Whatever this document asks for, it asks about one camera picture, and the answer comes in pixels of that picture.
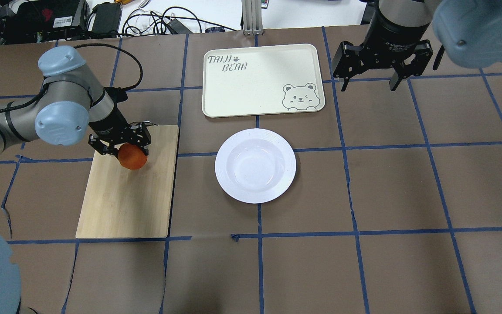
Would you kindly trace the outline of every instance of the white surface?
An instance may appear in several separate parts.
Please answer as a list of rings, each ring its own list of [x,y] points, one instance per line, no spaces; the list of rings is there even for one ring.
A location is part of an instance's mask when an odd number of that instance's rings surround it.
[[[14,0],[11,9],[16,12],[25,0]],[[90,9],[96,4],[111,0],[87,0]],[[135,0],[122,6],[120,28],[127,16],[136,10],[142,0]],[[180,6],[194,12],[199,19],[208,20],[240,30],[241,0],[150,0],[145,10],[163,12],[168,7]],[[299,28],[316,26],[360,24],[365,4],[359,0],[270,0],[268,8],[263,9],[263,28]],[[183,10],[171,10],[177,16],[190,17]],[[151,19],[141,17],[137,21],[139,28],[145,28]],[[192,32],[199,32],[197,22],[183,20],[183,24]],[[203,31],[213,25],[203,24]]]
[[[203,78],[208,117],[305,113],[325,105],[312,44],[211,50],[204,56]]]
[[[265,129],[233,134],[215,161],[218,183],[231,197],[245,203],[271,201],[284,193],[295,176],[295,154],[288,142]]]

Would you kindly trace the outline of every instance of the cartoon bear face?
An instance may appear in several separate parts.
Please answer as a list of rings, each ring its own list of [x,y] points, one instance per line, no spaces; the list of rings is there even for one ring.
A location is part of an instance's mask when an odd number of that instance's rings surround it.
[[[305,86],[284,85],[284,100],[282,104],[288,111],[315,110],[321,103],[315,90],[317,87],[313,83]]]

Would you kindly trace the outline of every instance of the wooden board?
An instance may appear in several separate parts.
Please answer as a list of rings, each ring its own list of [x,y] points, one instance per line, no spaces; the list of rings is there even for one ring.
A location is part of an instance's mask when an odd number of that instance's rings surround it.
[[[177,155],[176,125],[150,126],[148,161],[122,167],[113,156],[94,154],[76,237],[166,237]]]

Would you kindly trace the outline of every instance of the brown tabletop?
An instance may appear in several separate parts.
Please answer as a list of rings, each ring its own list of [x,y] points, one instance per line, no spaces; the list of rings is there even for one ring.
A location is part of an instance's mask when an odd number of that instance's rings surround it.
[[[143,64],[141,85],[119,105],[127,120],[180,126],[170,235],[76,239],[92,148],[10,147],[0,155],[0,234],[20,266],[22,303],[45,314],[502,313],[502,64],[462,69],[445,57],[395,92],[389,70],[359,75],[340,92],[331,56],[365,32],[94,41]],[[437,50],[432,32],[427,38]],[[203,115],[207,51],[298,43],[319,52],[324,109]],[[36,63],[52,46],[0,46],[0,104],[38,92]],[[103,85],[138,77],[113,49],[79,52]],[[253,127],[282,135],[298,163],[289,190],[262,205],[232,199],[214,174],[220,145]]]

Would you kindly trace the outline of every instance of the orange sphere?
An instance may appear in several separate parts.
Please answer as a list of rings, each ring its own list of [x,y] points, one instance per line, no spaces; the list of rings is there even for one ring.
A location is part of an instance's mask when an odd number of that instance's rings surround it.
[[[125,143],[119,148],[117,159],[123,167],[137,170],[145,165],[148,156],[137,145]]]

